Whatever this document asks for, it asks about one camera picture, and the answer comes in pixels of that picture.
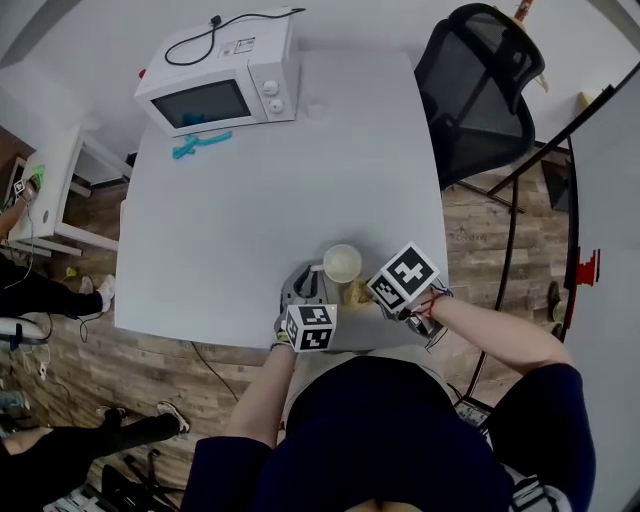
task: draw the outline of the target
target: microwave label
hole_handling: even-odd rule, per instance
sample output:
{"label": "microwave label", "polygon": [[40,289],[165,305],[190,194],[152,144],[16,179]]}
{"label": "microwave label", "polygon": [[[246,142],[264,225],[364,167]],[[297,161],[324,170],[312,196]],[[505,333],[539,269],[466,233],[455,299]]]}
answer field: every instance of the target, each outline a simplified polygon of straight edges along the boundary
{"label": "microwave label", "polygon": [[218,53],[218,58],[228,57],[229,55],[235,55],[236,53],[247,53],[253,50],[256,38],[251,37],[249,39],[240,39],[238,41],[229,41],[224,43]]}

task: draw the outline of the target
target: cable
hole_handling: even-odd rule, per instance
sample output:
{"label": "cable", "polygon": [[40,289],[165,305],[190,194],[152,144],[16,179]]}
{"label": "cable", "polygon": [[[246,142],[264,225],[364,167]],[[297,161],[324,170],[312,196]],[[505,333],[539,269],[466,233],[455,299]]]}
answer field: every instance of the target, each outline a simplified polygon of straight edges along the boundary
{"label": "cable", "polygon": [[[174,44],[164,54],[164,60],[168,64],[171,64],[172,66],[193,66],[194,64],[197,64],[198,62],[202,62],[209,55],[211,55],[211,52],[213,51],[213,48],[216,45],[216,32],[218,30],[220,30],[221,28],[226,27],[230,23],[233,23],[234,21],[238,21],[239,19],[249,18],[249,17],[266,18],[266,19],[269,19],[269,20],[277,20],[277,19],[280,19],[280,18],[286,18],[287,16],[292,16],[293,14],[297,14],[297,13],[303,12],[303,11],[306,11],[306,9],[297,7],[295,9],[291,9],[291,12],[288,12],[288,13],[285,13],[285,14],[279,14],[277,16],[272,16],[272,15],[269,15],[269,14],[241,14],[240,16],[236,16],[235,18],[232,18],[229,21],[225,21],[222,24],[221,24],[222,18],[220,18],[220,16],[216,15],[213,18],[211,18],[211,21],[210,21],[211,30],[207,30],[206,32],[203,32],[202,34],[198,34],[197,36],[193,36],[193,37],[190,37],[188,39],[184,39],[184,40]],[[205,36],[207,36],[209,34],[211,34],[211,46],[209,46],[209,49],[207,50],[207,53],[205,53],[199,59],[193,60],[191,62],[177,62],[177,61],[171,60],[169,58],[169,54],[173,50],[175,50],[178,46],[182,46],[183,44],[190,43],[191,41],[196,41],[197,39],[200,39],[201,37],[205,37]]]}
{"label": "cable", "polygon": [[42,341],[47,341],[51,337],[51,333],[53,333],[53,319],[51,318],[50,313],[47,313],[47,316],[49,317],[49,332],[44,338],[42,338]]}
{"label": "cable", "polygon": [[97,320],[102,315],[104,315],[104,313],[101,311],[98,316],[89,318],[88,320],[84,320],[83,318],[78,318],[78,317],[75,318],[76,320],[80,320],[80,339],[82,340],[82,343],[89,343],[89,328],[87,327],[87,323],[93,320]]}
{"label": "cable", "polygon": [[447,386],[449,386],[451,389],[453,389],[453,392],[456,394],[456,396],[458,397],[458,400],[462,400],[462,393],[460,393],[460,391],[458,391],[455,386],[452,386],[451,384],[449,384],[447,382]]}
{"label": "cable", "polygon": [[207,363],[204,359],[204,357],[202,357],[202,354],[200,354],[200,352],[198,351],[198,348],[196,347],[196,344],[192,341],[191,342],[191,346],[193,347],[193,350],[196,351],[196,354],[198,354],[198,357],[200,358],[200,361],[202,361],[204,363],[204,365],[209,368],[209,370],[211,370],[211,372],[218,377],[218,379],[220,379],[220,382],[222,382],[227,389],[229,390],[229,392],[233,395],[233,398],[236,399],[236,402],[238,402],[238,397],[236,396],[236,394],[233,392],[233,389],[231,389],[231,386],[229,386],[229,384],[227,384],[227,381],[224,380],[222,377],[220,377],[220,374],[215,371],[213,368],[211,368],[211,366],[209,365],[209,363]]}
{"label": "cable", "polygon": [[16,281],[13,284],[9,284],[7,286],[5,286],[3,288],[3,290],[7,290],[8,288],[11,288],[12,286],[15,286],[17,284],[20,284],[22,281],[24,281],[27,276],[29,275],[29,272],[31,272],[31,267],[33,266],[33,220],[31,220],[31,213],[29,212],[29,203],[27,203],[27,200],[22,197],[22,196],[18,196],[20,199],[22,199],[24,201],[24,204],[27,207],[27,217],[29,218],[29,223],[31,224],[31,258],[29,259],[29,268],[27,269],[27,273],[24,275],[24,277],[18,281]]}
{"label": "cable", "polygon": [[71,399],[71,391],[69,391],[69,388],[67,388],[67,386],[65,386],[61,382],[58,382],[58,377],[56,377],[56,380],[49,380],[49,382],[56,386],[60,386],[67,392],[67,412],[69,413],[69,421],[71,422],[71,425],[75,427],[76,424],[73,422],[73,415],[71,414],[71,405],[75,406],[75,402]]}

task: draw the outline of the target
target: laminate floor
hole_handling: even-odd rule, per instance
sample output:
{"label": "laminate floor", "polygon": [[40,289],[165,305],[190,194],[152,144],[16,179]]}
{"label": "laminate floor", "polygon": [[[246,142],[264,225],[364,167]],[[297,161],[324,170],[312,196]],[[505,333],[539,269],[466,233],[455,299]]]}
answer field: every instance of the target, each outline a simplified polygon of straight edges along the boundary
{"label": "laminate floor", "polygon": [[[469,181],[486,190],[510,170],[492,171]],[[66,215],[76,225],[118,237],[119,206],[126,191],[126,185],[117,185],[96,191],[89,200],[72,197]],[[508,190],[504,196],[508,198],[510,194]],[[457,297],[492,308],[507,243],[508,211],[458,186],[445,192],[443,203],[450,285]],[[518,217],[503,309],[550,329],[552,325],[546,319],[546,293],[551,280],[563,280],[568,217],[550,208],[539,166],[521,179],[520,204],[527,211]],[[64,278],[67,266],[77,268],[79,276],[65,281],[77,290],[82,275],[89,275],[99,285],[104,275],[115,272],[114,253],[83,249],[81,258],[57,254],[48,265],[52,278]],[[46,316],[38,320],[48,325]],[[199,360],[195,350],[200,351],[238,395],[256,375],[266,351],[193,345],[117,329],[112,311],[85,324],[86,342],[81,339],[80,327],[78,321],[54,318],[48,345],[51,363],[47,381],[42,381],[35,372],[37,361],[46,361],[49,357],[46,348],[36,348],[32,354],[24,355],[18,351],[10,356],[6,346],[0,347],[0,374],[5,382],[26,391],[33,404],[34,419],[40,424],[95,427],[99,424],[95,409],[101,405],[126,407],[135,419],[154,415],[160,400],[173,402],[188,417],[192,430],[188,436],[156,446],[162,454],[156,461],[156,471],[162,483],[183,487],[195,443],[221,433],[235,404],[229,391]],[[215,332],[211,333],[211,341],[215,343]],[[442,362],[447,381],[464,391],[476,365],[478,350],[448,333],[433,351]],[[515,380],[517,376],[513,372],[489,360],[474,396],[495,404]],[[131,453],[143,461],[148,450],[143,447]],[[121,455],[99,460],[90,473],[90,480],[97,487],[101,468],[106,463],[129,474]]]}

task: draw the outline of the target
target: small white table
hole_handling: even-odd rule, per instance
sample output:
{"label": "small white table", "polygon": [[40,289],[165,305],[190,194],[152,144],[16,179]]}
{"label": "small white table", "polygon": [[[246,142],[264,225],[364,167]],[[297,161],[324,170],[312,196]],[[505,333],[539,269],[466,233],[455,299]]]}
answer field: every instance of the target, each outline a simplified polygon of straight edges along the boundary
{"label": "small white table", "polygon": [[29,215],[23,215],[9,233],[9,242],[23,241],[44,249],[80,256],[82,251],[46,240],[61,235],[111,251],[118,250],[118,241],[71,226],[63,221],[69,190],[89,196],[87,189],[71,181],[74,174],[91,184],[102,183],[122,176],[131,176],[131,167],[107,148],[75,126],[60,133],[29,157],[22,178],[29,179],[38,169],[44,169],[43,183],[38,196],[29,207]]}

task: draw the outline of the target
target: white table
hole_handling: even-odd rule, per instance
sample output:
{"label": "white table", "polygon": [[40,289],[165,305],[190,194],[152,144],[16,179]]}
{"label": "white table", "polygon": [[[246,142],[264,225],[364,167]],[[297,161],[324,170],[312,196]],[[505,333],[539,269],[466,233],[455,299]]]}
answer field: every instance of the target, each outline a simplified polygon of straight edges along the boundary
{"label": "white table", "polygon": [[25,164],[23,179],[29,179],[38,168],[44,168],[42,188],[29,206],[29,215],[23,215],[9,232],[9,242],[42,247],[80,256],[82,251],[46,237],[61,235],[112,251],[118,250],[118,241],[71,226],[64,222],[64,209],[69,191],[90,195],[87,189],[71,181],[74,174],[92,184],[131,176],[131,167],[119,160],[80,126],[60,133],[39,148]]}
{"label": "white table", "polygon": [[577,287],[565,337],[596,450],[594,512],[627,510],[640,474],[639,138],[640,71],[571,136],[581,263],[601,251],[599,280]]}
{"label": "white table", "polygon": [[232,131],[174,161],[183,138],[148,125],[122,222],[116,326],[268,347],[283,281],[339,242],[361,251],[371,276],[414,240],[447,280],[436,166],[406,55],[305,52],[297,119]]}

